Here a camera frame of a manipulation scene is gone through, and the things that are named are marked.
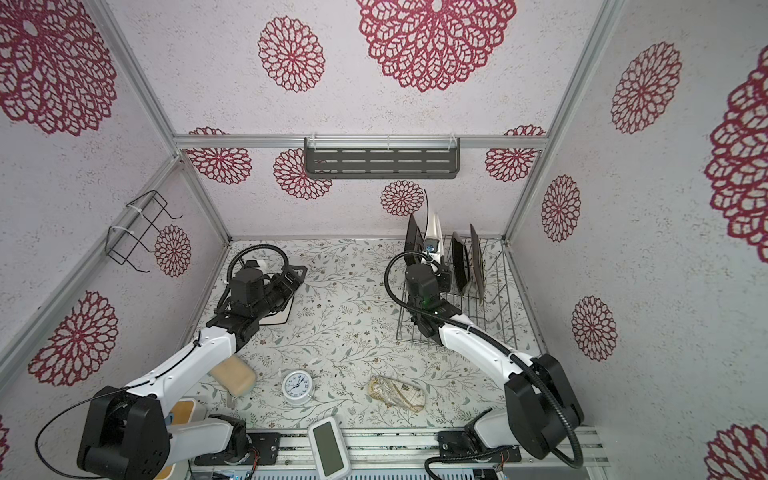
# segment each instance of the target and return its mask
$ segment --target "black wire holder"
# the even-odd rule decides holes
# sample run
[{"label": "black wire holder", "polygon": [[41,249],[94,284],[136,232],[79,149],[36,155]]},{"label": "black wire holder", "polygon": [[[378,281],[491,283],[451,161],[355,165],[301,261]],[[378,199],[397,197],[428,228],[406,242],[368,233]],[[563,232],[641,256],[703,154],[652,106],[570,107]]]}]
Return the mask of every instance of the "black wire holder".
[{"label": "black wire holder", "polygon": [[[147,198],[147,201],[144,203],[143,207],[138,207],[136,205],[137,202],[144,199],[147,195],[149,195],[149,198]],[[144,214],[144,210],[149,207],[150,203],[154,201],[159,207],[160,210],[157,212],[157,214],[153,218],[149,218]],[[112,260],[118,263],[118,265],[125,265],[126,263],[134,268],[137,272],[142,273],[149,273],[150,270],[142,270],[140,268],[137,268],[133,262],[131,262],[128,258],[131,256],[131,254],[136,250],[136,247],[141,245],[148,253],[154,253],[154,250],[150,250],[146,245],[144,245],[144,236],[147,235],[147,232],[154,228],[157,230],[157,233],[160,234],[160,229],[157,228],[157,226],[154,224],[155,221],[160,217],[160,215],[165,212],[166,215],[168,215],[169,218],[172,220],[178,220],[182,218],[184,215],[179,215],[178,217],[174,217],[170,214],[170,212],[166,209],[168,206],[168,201],[163,198],[163,196],[158,192],[157,190],[149,190],[147,193],[140,195],[139,197],[134,198],[127,204],[125,204],[126,207],[132,208],[136,210],[139,214],[134,217],[134,219],[128,224],[127,227],[121,227],[119,225],[110,225],[109,228],[107,228],[107,239],[104,242],[104,252],[107,254],[108,257],[110,257]],[[140,236],[136,237],[133,230],[131,230],[131,227],[136,223],[136,220],[139,219],[139,217],[143,217],[149,225],[147,225],[147,228],[144,229],[144,232],[141,233]],[[110,246],[110,235],[112,234],[113,230],[119,230],[119,237],[112,243]],[[128,252],[128,255],[123,256],[122,253],[118,252],[115,247],[120,243],[120,241],[123,239],[123,236],[130,235],[131,237],[136,240],[136,243],[134,243],[133,247],[131,248],[131,251]]]}]

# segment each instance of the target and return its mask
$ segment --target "black plate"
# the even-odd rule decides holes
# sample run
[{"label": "black plate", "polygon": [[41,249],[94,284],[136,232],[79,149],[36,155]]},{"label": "black plate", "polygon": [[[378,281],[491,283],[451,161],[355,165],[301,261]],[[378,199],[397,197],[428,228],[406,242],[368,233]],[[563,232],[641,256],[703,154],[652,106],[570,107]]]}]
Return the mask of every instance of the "black plate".
[{"label": "black plate", "polygon": [[472,272],[475,273],[475,284],[478,286],[478,298],[480,300],[485,296],[485,268],[482,261],[482,249],[480,248],[480,239],[475,232],[475,226],[469,224],[469,232],[472,236]]},{"label": "black plate", "polygon": [[464,245],[461,237],[456,232],[453,232],[451,237],[451,250],[453,252],[453,275],[456,278],[458,293],[463,295],[464,289],[467,287],[472,275],[469,272],[467,246]]}]

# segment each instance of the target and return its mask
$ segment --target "crumpled bag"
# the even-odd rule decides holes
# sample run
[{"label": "crumpled bag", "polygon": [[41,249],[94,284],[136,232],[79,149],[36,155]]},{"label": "crumpled bag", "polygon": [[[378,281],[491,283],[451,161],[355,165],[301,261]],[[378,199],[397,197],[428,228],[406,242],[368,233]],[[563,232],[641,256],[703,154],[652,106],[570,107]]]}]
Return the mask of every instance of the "crumpled bag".
[{"label": "crumpled bag", "polygon": [[383,376],[371,377],[368,382],[368,395],[387,406],[398,406],[415,413],[424,409],[426,400],[424,391],[419,387]]}]

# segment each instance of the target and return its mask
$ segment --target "wire dish rack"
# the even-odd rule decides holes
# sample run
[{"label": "wire dish rack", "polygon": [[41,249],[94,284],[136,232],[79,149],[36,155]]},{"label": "wire dish rack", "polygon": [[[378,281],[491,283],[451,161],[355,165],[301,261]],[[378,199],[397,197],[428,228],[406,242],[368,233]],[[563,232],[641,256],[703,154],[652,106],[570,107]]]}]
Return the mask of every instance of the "wire dish rack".
[{"label": "wire dish rack", "polygon": [[[458,292],[455,275],[453,274],[453,249],[451,246],[451,236],[446,235],[443,238],[443,244],[446,245],[445,263],[449,265],[452,273],[451,290],[447,293],[441,293],[441,296],[448,300],[454,306],[457,306],[470,320],[479,328],[494,333],[504,339],[510,346],[517,348],[515,339],[515,327],[511,308],[511,296],[509,294],[508,282],[513,282],[511,271],[507,264],[506,255],[502,247],[501,239],[479,239],[482,251],[482,259],[485,265],[485,298],[478,295],[478,287],[474,278],[472,269],[472,239],[470,237],[461,237],[469,252],[469,270],[472,275],[470,284],[467,285],[464,294]],[[406,282],[402,282],[401,299],[407,301]],[[411,313],[404,308],[400,308],[400,314],[397,320],[396,338],[401,342],[418,343],[422,345],[436,345],[434,341],[424,337],[419,328],[411,321]]]}]

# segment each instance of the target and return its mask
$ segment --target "red floral pattern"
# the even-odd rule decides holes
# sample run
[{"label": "red floral pattern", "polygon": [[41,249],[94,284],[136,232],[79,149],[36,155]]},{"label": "red floral pattern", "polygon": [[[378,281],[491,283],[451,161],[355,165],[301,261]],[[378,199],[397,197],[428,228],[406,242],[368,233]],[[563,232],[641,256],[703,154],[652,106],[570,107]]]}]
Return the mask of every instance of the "red floral pattern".
[{"label": "red floral pattern", "polygon": [[[201,127],[190,135],[228,135],[218,128]],[[197,171],[220,184],[238,184],[250,175],[250,157],[245,148],[190,148],[187,149]]]},{"label": "red floral pattern", "polygon": [[402,87],[445,90],[488,63],[514,0],[357,0],[360,33],[382,73]]},{"label": "red floral pattern", "polygon": [[568,238],[574,232],[580,214],[581,198],[574,179],[568,175],[555,178],[541,202],[541,224],[547,237],[553,242]]},{"label": "red floral pattern", "polygon": [[99,292],[85,292],[29,363],[28,371],[40,383],[73,386],[101,368],[117,337],[114,307]]},{"label": "red floral pattern", "polygon": [[2,463],[5,460],[5,454],[11,447],[8,446],[8,429],[2,424],[2,415],[0,415],[0,472],[2,472]]},{"label": "red floral pattern", "polygon": [[387,185],[381,196],[384,210],[398,217],[416,212],[424,204],[424,199],[424,190],[407,180],[398,180]]},{"label": "red floral pattern", "polygon": [[768,46],[757,68],[728,95],[723,123],[710,135],[710,206],[728,219],[728,235],[757,248],[768,263]]},{"label": "red floral pattern", "polygon": [[304,168],[304,150],[294,148],[281,152],[275,159],[273,174],[280,188],[296,198],[309,200],[328,193],[332,180],[314,180],[307,177]]},{"label": "red floral pattern", "polygon": [[707,480],[768,478],[768,432],[760,425],[718,430],[707,447]]},{"label": "red floral pattern", "polygon": [[154,242],[157,266],[168,276],[180,276],[187,271],[192,259],[190,238],[180,227],[166,225]]},{"label": "red floral pattern", "polygon": [[11,120],[47,134],[98,130],[117,76],[79,1],[0,2],[0,103]]},{"label": "red floral pattern", "polygon": [[674,97],[682,67],[674,44],[662,41],[639,54],[616,85],[611,106],[616,129],[633,134],[653,124]]},{"label": "red floral pattern", "polygon": [[313,88],[326,70],[323,47],[312,30],[295,18],[275,18],[259,39],[261,65],[288,91]]},{"label": "red floral pattern", "polygon": [[578,348],[598,362],[611,356],[616,348],[618,334],[614,314],[594,296],[586,296],[576,304],[571,331]]},{"label": "red floral pattern", "polygon": [[[546,135],[541,127],[520,125],[505,135]],[[520,180],[528,175],[538,151],[533,148],[492,148],[485,154],[485,169],[496,180],[504,182]]]}]

